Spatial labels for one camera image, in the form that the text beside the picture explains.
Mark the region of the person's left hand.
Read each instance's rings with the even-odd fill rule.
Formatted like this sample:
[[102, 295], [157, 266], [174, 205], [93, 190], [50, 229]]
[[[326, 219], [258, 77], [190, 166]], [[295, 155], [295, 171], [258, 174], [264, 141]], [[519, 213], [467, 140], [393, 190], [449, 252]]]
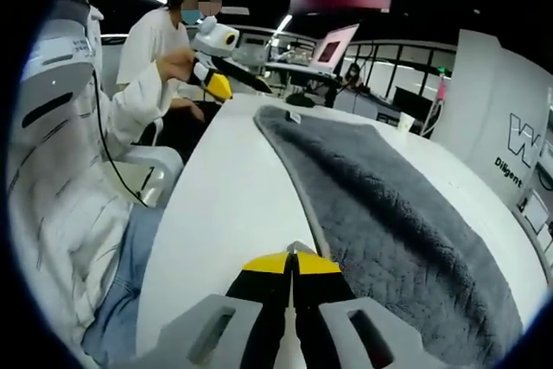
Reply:
[[188, 82], [194, 71], [196, 53], [190, 48], [178, 48], [164, 55], [156, 62], [163, 82], [177, 79]]

